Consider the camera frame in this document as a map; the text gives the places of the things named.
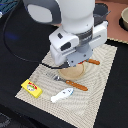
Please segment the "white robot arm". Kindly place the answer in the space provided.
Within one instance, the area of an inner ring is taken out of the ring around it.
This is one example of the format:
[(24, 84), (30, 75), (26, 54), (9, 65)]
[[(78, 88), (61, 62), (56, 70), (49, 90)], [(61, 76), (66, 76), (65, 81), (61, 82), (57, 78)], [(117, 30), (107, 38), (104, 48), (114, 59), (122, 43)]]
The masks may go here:
[(95, 14), (95, 0), (23, 0), (29, 15), (39, 23), (59, 24), (50, 36), (56, 69), (88, 60), (93, 49), (107, 40), (105, 16)]

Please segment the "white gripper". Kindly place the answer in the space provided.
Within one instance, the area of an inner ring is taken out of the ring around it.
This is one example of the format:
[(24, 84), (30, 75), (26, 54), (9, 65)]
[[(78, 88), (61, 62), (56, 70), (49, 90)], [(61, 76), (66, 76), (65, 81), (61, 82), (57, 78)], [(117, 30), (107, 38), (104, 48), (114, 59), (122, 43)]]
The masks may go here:
[(95, 26), (89, 36), (67, 33), (62, 27), (56, 29), (50, 36), (50, 52), (54, 63), (60, 68), (76, 66), (88, 60), (93, 49), (107, 40), (107, 21)]

